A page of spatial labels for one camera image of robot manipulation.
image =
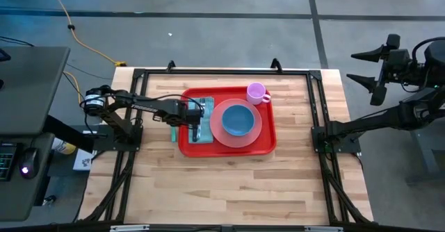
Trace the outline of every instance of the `plastic tray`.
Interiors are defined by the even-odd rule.
[[[187,97],[213,97],[215,107],[227,99],[245,100],[247,87],[223,87],[223,88],[191,88],[183,95]],[[255,106],[263,122],[259,137],[246,147],[231,148],[221,144],[216,139],[212,143],[191,144],[188,143],[188,128],[179,128],[178,145],[181,152],[188,157],[219,157],[219,156],[253,156],[269,154],[277,145],[275,124],[273,121],[272,102],[261,103]]]

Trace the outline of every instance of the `concrete floor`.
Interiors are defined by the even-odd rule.
[[[345,75],[377,76],[381,65],[353,60],[350,54],[380,46],[389,33],[399,34],[402,37],[401,46],[407,49],[426,38],[445,35],[445,9],[440,7],[445,0],[313,0],[312,3],[309,3],[310,0],[63,2],[69,10],[183,14],[177,14],[176,17],[72,18],[76,33],[84,42],[114,59],[127,61],[130,66],[166,66],[169,60],[174,60],[182,67],[268,67],[276,57],[283,67],[340,69],[353,119],[393,106],[409,94],[402,91],[399,85],[390,85],[384,104],[370,106],[367,91]],[[60,8],[56,0],[0,0],[2,10]],[[319,16],[312,15],[315,10]],[[241,15],[227,15],[226,18],[222,18],[223,15],[184,17],[188,13],[258,15],[257,18]],[[328,20],[328,15],[344,20]],[[408,18],[405,21],[397,21],[406,16]],[[113,65],[80,47],[66,26],[65,17],[0,15],[1,35],[35,45],[68,46],[72,50],[69,57],[71,65],[103,77],[112,77]],[[97,79],[70,67],[66,69],[76,75],[83,91],[111,83],[110,79]],[[82,124],[83,114],[76,101],[71,85],[63,79],[51,114],[67,124]],[[444,185],[408,187],[405,184],[405,177],[423,171],[419,152],[410,134],[391,129],[371,131],[360,138],[360,144],[375,221],[393,226],[445,230]],[[61,201],[51,207],[53,211],[33,211],[22,224],[72,221],[81,200],[81,191],[78,188],[70,190],[66,186],[82,186],[84,179],[77,177],[55,181],[58,182],[52,183],[55,186],[52,191],[56,191],[57,186],[65,186],[59,199],[69,199],[69,205]],[[17,223],[3,223],[0,226],[17,226]]]

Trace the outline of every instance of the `blue bowl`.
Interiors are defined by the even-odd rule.
[[[230,135],[243,136],[253,129],[255,117],[249,108],[233,105],[222,114],[222,122],[222,126]]]

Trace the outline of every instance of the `wooden table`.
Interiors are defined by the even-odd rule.
[[[112,88],[129,90],[133,70],[117,68]],[[322,75],[331,120],[348,121],[339,71],[326,69]],[[126,223],[328,224],[320,165],[309,132],[313,124],[304,76],[150,75],[147,96],[254,81],[262,82],[273,97],[275,151],[267,156],[186,158],[170,142],[170,127],[144,113],[143,142],[133,168]],[[124,110],[118,113],[123,116]],[[318,118],[323,125],[323,118]],[[115,157],[116,153],[106,152],[94,161],[80,219],[93,211],[110,188]],[[358,160],[350,154],[338,157],[346,193],[372,219]],[[340,217],[335,194],[333,199]]]

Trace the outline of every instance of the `pink cup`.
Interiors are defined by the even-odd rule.
[[[246,99],[253,105],[270,102],[270,96],[266,94],[266,87],[262,83],[249,84]]]

